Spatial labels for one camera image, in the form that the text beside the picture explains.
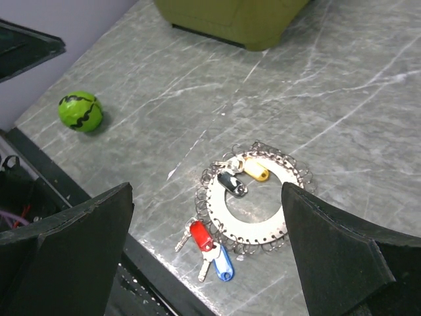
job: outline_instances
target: olive green chair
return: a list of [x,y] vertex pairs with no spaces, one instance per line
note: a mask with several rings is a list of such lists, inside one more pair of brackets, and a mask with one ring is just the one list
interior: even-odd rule
[[165,20],[262,51],[275,46],[282,32],[309,0],[154,0]]

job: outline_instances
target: black edge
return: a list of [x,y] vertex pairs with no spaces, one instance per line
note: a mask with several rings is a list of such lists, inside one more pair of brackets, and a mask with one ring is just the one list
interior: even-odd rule
[[[18,128],[4,135],[14,148],[73,206],[91,197]],[[174,310],[185,316],[213,316],[214,313],[130,234],[126,237],[122,262],[134,276],[149,283]]]

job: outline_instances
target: key ring holder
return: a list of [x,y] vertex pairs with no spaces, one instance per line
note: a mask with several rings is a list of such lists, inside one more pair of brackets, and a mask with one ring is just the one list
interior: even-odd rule
[[[231,152],[224,154],[223,161],[229,163],[236,158],[253,159],[272,172],[281,183],[292,182],[312,193],[315,191],[312,173],[305,164],[259,141],[248,150],[241,148],[239,144],[234,145]],[[197,216],[206,224],[212,237],[228,251],[237,254],[253,254],[259,249],[271,252],[282,247],[287,237],[282,206],[272,217],[260,223],[238,220],[226,206],[225,187],[216,179],[220,171],[217,165],[210,164],[202,173],[201,186],[195,196]]]

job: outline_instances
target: marble surface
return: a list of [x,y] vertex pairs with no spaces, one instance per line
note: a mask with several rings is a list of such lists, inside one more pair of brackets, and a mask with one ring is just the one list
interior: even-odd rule
[[[419,0],[316,0],[277,47],[250,53],[173,29],[141,1],[17,125],[92,196],[130,181],[130,233],[215,313],[306,315],[289,245],[232,255],[231,282],[197,282],[197,248],[174,245],[199,176],[234,143],[259,139],[308,163],[327,202],[421,236],[420,17]],[[102,101],[100,131],[59,122],[72,90]],[[229,202],[239,218],[278,209],[279,182],[249,190]]]

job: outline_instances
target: silver key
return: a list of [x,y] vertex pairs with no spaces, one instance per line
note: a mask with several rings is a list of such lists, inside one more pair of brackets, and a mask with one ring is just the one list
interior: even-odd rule
[[213,249],[210,251],[202,251],[203,264],[199,271],[199,282],[205,281],[206,275],[208,274],[209,267],[212,261],[217,259],[221,254],[221,245],[217,242],[213,243]]
[[185,230],[184,230],[183,238],[180,240],[180,242],[177,244],[175,248],[176,252],[179,252],[183,248],[183,246],[186,244],[186,242],[189,240],[189,238],[191,237],[190,226],[196,221],[197,219],[195,217],[192,217],[187,221],[186,225],[184,226]]
[[211,165],[215,167],[230,169],[234,173],[244,171],[245,160],[242,157],[234,157],[230,161],[214,161]]

